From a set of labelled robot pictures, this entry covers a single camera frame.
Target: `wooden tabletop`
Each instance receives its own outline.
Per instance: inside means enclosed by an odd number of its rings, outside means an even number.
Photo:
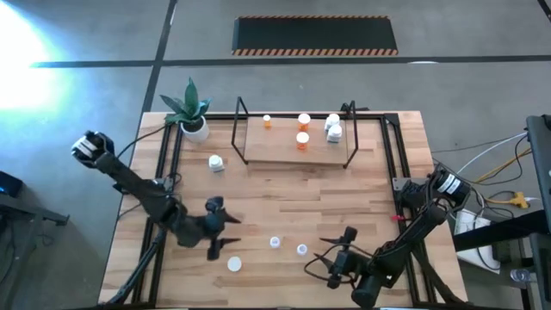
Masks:
[[[421,114],[396,113],[412,177],[424,177],[433,171],[433,165]],[[163,126],[164,116],[165,113],[144,114],[139,135]],[[175,191],[182,195],[192,215],[205,214],[208,197],[223,195],[227,212],[243,223],[227,224],[221,236],[242,240],[227,245],[220,259],[208,262],[207,241],[188,249],[178,246],[174,235],[169,234],[157,306],[357,307],[350,299],[350,286],[331,290],[325,282],[305,274],[303,266],[314,258],[314,252],[322,253],[330,246],[319,241],[320,237],[337,238],[347,226],[358,230],[355,244],[370,252],[398,236],[398,227],[390,219],[395,212],[379,122],[358,121],[359,151],[346,170],[342,166],[312,164],[244,165],[230,145],[232,121],[211,120],[208,125],[210,136],[204,143],[183,141],[178,169],[183,181]],[[162,132],[153,134],[136,145],[131,168],[143,178],[154,177],[162,135]],[[175,136],[175,132],[170,135],[165,174],[170,168]],[[400,174],[392,128],[390,136]],[[245,121],[238,125],[236,144],[245,146]],[[223,158],[226,166],[223,172],[214,174],[208,169],[207,159],[213,154]],[[136,204],[135,198],[126,196],[121,212]],[[138,208],[118,222],[100,301],[112,297],[135,268],[145,219],[145,212]],[[282,240],[281,248],[270,248],[269,239],[273,236]],[[299,244],[308,246],[304,257],[296,253]],[[467,295],[448,225],[437,227],[425,244],[436,272],[465,301]],[[236,273],[226,266],[233,256],[243,262]],[[149,292],[151,269],[152,264],[146,274],[143,298]],[[325,275],[320,263],[314,264],[312,270]],[[416,273],[424,295],[419,268]],[[404,272],[392,289],[381,291],[376,306],[411,304]]]

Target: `floor mat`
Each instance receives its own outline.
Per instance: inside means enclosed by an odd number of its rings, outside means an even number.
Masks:
[[[394,56],[385,15],[241,16],[235,20],[235,56]]]

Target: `gray floor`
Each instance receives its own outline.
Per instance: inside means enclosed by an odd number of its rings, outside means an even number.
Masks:
[[[0,3],[0,16],[13,22],[9,33],[25,38],[21,43],[11,35],[0,55],[24,56],[17,64],[154,59],[168,3]],[[536,0],[349,0],[347,5],[329,0],[182,0],[165,58],[231,58],[233,18],[253,14],[388,14],[399,56],[551,54],[551,23]],[[42,48],[23,53],[18,44],[27,43]],[[45,227],[55,242],[48,247],[38,244],[24,289],[16,298],[17,309],[95,304],[121,197],[111,189],[110,179],[77,163],[70,148],[87,129],[107,133],[118,150],[131,141],[151,71],[149,67],[29,70],[12,65],[0,72],[0,170],[24,180],[25,200],[71,215],[67,227]],[[550,107],[551,63],[522,62],[163,68],[152,110],[166,111],[158,95],[182,96],[189,76],[200,96],[214,98],[213,111],[231,111],[237,96],[251,110],[336,109],[350,100],[375,110],[421,110],[433,150],[521,133],[527,115],[549,113]],[[477,177],[511,158],[512,148],[508,144],[488,153],[464,176]],[[480,151],[441,153],[435,158],[459,169]],[[129,159],[130,152],[124,157],[125,162]],[[538,197],[530,157],[523,159],[523,168],[520,180],[480,188],[481,192],[514,189]],[[512,167],[502,177],[516,174],[517,167]],[[475,204],[468,208],[477,209]],[[530,211],[538,208],[537,201]],[[24,227],[18,228],[21,236]],[[503,286],[503,279],[491,279],[487,272],[465,264],[461,269],[470,301],[522,306],[518,291]]]

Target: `black metal stand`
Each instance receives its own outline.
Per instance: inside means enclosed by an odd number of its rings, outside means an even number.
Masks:
[[[239,107],[243,107],[243,110],[245,111],[244,115],[239,114],[239,111],[240,111]],[[352,101],[350,103],[350,105],[344,103],[341,107],[341,112],[346,112],[346,115],[345,115],[346,119],[351,120],[354,123],[355,147],[354,147],[354,151],[352,151],[352,154],[346,160],[346,164],[343,165],[343,168],[346,169],[348,167],[348,165],[350,164],[350,161],[352,161],[353,157],[356,155],[356,152],[358,151],[358,126],[357,126],[357,123],[356,123],[356,103],[354,101]],[[299,114],[300,113],[286,113],[286,114],[281,114],[280,113],[280,114],[271,115],[271,117],[273,117],[273,118],[295,118],[295,117],[298,117]],[[329,116],[329,114],[327,114],[327,113],[311,113],[309,115],[313,120],[324,120],[324,119],[327,118],[327,116]],[[239,157],[243,161],[243,164],[249,164],[249,161],[245,159],[245,155],[235,145],[235,134],[236,134],[237,128],[238,128],[238,120],[247,120],[250,116],[262,117],[263,114],[260,114],[260,113],[250,114],[249,111],[247,110],[247,107],[243,103],[243,99],[239,96],[238,101],[235,105],[235,114],[233,115],[232,146],[233,146],[233,149],[235,150],[235,152],[238,153]]]
[[[21,252],[13,262],[12,272],[14,281],[8,288],[6,299],[2,309],[11,309],[12,303],[21,283],[24,267],[34,249],[34,241],[40,233],[43,220],[51,220],[57,226],[64,226],[69,220],[69,215],[64,216],[44,208],[29,206],[16,198],[8,195],[0,195],[0,214],[6,214],[12,218],[30,218],[30,228],[25,236]]]

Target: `white container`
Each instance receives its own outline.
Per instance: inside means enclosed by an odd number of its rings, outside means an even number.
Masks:
[[[299,245],[296,247],[297,254],[305,256],[308,253],[308,247],[306,245]]]
[[[241,266],[241,258],[239,257],[230,257],[227,261],[227,268],[232,272],[238,272]]]
[[[279,238],[277,237],[272,237],[270,240],[269,240],[269,246],[272,247],[272,249],[277,249],[278,247],[280,247],[282,245],[282,242],[279,240]]]
[[[201,129],[193,133],[187,131],[183,127],[183,123],[180,123],[180,128],[182,129],[183,133],[185,133],[184,135],[186,136],[186,139],[191,142],[201,143],[207,139],[208,134],[210,133],[210,131],[208,130],[207,120],[205,120],[204,116],[201,116],[201,118],[203,119],[203,126],[201,127]]]
[[[331,126],[327,133],[327,142],[338,143],[343,136],[343,128],[340,125]]]
[[[329,116],[327,116],[327,118],[325,119],[325,126],[324,126],[324,129],[325,131],[329,131],[329,128],[331,128],[331,126],[335,126],[335,125],[338,125],[341,121],[341,118],[336,115],[336,114],[329,114]]]
[[[222,157],[218,155],[213,155],[208,158],[208,168],[212,172],[218,172],[224,170],[224,162],[222,161]]]

